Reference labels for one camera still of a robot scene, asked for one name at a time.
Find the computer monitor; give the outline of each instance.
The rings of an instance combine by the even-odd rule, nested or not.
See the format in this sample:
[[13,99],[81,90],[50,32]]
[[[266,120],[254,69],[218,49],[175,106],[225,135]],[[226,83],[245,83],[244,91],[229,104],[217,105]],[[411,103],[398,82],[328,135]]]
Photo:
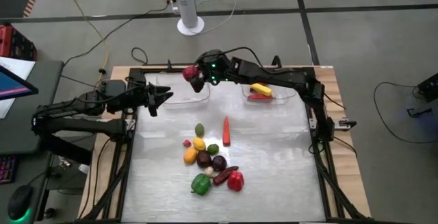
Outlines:
[[38,89],[0,66],[0,100],[38,94]]

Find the orange carrot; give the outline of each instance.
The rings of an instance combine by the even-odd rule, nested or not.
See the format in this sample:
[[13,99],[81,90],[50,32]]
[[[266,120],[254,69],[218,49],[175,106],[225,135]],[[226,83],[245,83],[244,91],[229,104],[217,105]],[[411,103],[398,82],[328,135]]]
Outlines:
[[224,146],[230,146],[231,140],[230,140],[230,124],[228,122],[228,117],[225,117],[224,121],[224,134],[222,135],[222,141],[224,143]]

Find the yellow cable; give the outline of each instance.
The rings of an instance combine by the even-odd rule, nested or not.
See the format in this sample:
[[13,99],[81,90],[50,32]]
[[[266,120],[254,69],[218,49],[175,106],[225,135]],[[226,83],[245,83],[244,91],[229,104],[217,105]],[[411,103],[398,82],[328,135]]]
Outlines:
[[[105,69],[105,67],[108,64],[108,47],[107,47],[107,43],[105,41],[105,39],[103,38],[103,36],[101,35],[101,33],[98,31],[98,29],[87,19],[87,17],[85,16],[85,14],[82,11],[81,6],[78,4],[78,2],[76,0],[73,0],[77,6],[77,8],[79,8],[79,11],[81,11],[81,14],[83,16],[83,19],[85,22],[87,22],[89,25],[91,25],[91,27],[95,30],[95,32],[101,37],[103,46],[105,47],[105,62],[103,63],[102,69]],[[97,81],[101,81],[103,77],[103,74],[99,74],[99,79]]]

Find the wooden table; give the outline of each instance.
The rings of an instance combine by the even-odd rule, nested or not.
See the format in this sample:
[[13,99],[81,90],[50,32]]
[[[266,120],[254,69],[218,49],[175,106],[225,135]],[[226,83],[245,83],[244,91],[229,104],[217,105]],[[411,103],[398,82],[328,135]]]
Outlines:
[[[111,79],[122,79],[129,75],[129,71],[131,68],[144,68],[144,69],[165,69],[167,66],[115,66],[112,71]],[[326,88],[326,94],[334,101],[342,104],[341,95],[339,93],[339,87],[337,85],[335,70],[332,66],[285,66],[285,67],[313,67],[315,69],[316,78],[322,82]],[[174,66],[174,68],[183,68],[183,66]],[[324,102],[326,104],[326,110],[328,116],[333,119],[341,119],[345,118],[344,110],[337,106],[336,104],[329,101],[326,97],[324,98]],[[110,114],[105,112],[102,115],[103,119],[117,119],[120,118],[121,113]],[[348,144],[352,145],[350,132],[335,132],[335,137],[342,139]],[[88,204],[84,211],[84,216],[89,213],[92,208],[92,196],[94,194],[94,187],[96,186],[96,178],[98,179],[98,184],[96,186],[96,199],[97,202],[101,195],[105,192],[108,186],[108,179],[110,177],[111,165],[114,156],[114,151],[116,148],[116,144],[114,142],[109,142],[102,152],[101,160],[99,163],[99,175],[96,175],[96,166],[97,166],[97,156],[102,150],[103,144],[108,139],[108,137],[104,134],[99,134],[96,138],[96,143],[94,146],[93,158],[92,158],[92,174],[87,177],[86,186],[83,191],[81,206],[79,208],[79,214],[82,211],[86,199],[88,196],[88,181],[91,179],[91,187],[90,187],[90,197],[88,200]],[[346,194],[347,198],[356,206],[358,211],[360,211],[365,216],[370,216],[370,209],[368,207],[367,198],[365,195],[365,191],[363,189],[363,183],[361,179],[361,172],[359,171],[359,166],[357,164],[357,159],[355,154],[347,148],[345,145],[341,144],[339,141],[334,140],[331,142],[331,152],[333,155],[333,161],[335,165],[337,181],[339,187]],[[119,159],[119,167],[125,157],[125,152],[122,152]],[[330,189],[330,186],[327,185],[327,193],[328,200],[331,209],[331,216],[337,216],[335,200],[333,196],[333,192]],[[109,217],[116,217],[116,206],[118,203],[118,196],[120,191],[120,184],[117,189],[114,191],[111,208],[109,211]]]

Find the red pepper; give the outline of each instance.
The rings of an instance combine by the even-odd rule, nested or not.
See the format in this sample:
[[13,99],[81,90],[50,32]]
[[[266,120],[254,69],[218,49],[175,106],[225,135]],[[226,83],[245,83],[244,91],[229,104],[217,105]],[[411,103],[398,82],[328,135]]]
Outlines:
[[228,178],[228,188],[235,191],[241,191],[244,187],[244,175],[241,172],[232,171]]

